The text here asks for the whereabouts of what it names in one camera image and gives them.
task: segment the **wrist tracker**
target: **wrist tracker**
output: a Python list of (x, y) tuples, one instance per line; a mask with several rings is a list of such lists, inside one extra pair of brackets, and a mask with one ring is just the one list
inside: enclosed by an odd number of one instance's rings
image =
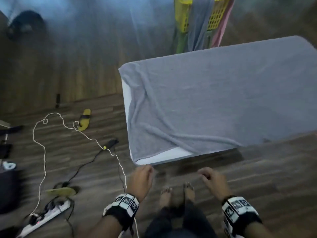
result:
[(122, 225), (122, 230), (132, 229), (135, 214), (139, 208), (138, 199), (131, 194), (118, 195), (103, 211), (102, 216), (114, 216)]
[(253, 223), (262, 223), (256, 209), (243, 197), (230, 197), (222, 205), (224, 231), (228, 237), (243, 237), (245, 228)]

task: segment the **yellow flip-flop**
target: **yellow flip-flop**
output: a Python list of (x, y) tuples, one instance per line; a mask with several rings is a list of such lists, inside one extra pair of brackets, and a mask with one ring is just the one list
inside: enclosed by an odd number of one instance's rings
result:
[(89, 108), (84, 110), (84, 113), (79, 118), (79, 131), (84, 131), (88, 128), (89, 120), (90, 120), (91, 110)]

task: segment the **hand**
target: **hand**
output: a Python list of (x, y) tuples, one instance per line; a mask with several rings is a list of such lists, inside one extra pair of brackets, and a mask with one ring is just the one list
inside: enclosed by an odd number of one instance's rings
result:
[(209, 167), (198, 170), (198, 173), (209, 191), (216, 196), (219, 201), (223, 201), (226, 197), (232, 195), (227, 179), (223, 174)]
[(137, 167), (128, 181), (126, 192), (142, 202), (152, 187), (153, 171), (151, 165)]

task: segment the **pink towel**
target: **pink towel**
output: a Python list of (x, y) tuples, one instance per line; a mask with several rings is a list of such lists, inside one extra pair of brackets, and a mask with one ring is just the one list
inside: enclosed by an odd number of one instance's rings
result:
[(219, 47), (220, 46), (221, 39), (224, 35), (224, 31), (226, 30), (228, 19), (229, 19), (229, 16), (230, 16), (230, 13), (231, 13), (231, 10), (233, 8), (234, 3), (235, 3), (235, 0), (229, 0), (228, 6), (227, 6), (226, 10), (224, 11), (224, 15), (222, 16), (222, 19), (219, 23), (217, 31), (212, 38), (211, 47)]

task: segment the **black pants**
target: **black pants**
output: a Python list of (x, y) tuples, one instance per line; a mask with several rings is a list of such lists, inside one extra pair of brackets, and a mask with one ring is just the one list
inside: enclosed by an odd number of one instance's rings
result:
[[(217, 237), (204, 213), (195, 207), (191, 201), (185, 203), (183, 229), (190, 231), (199, 238)], [(164, 207), (146, 229), (145, 238), (165, 237), (171, 231), (171, 213), (169, 208)]]

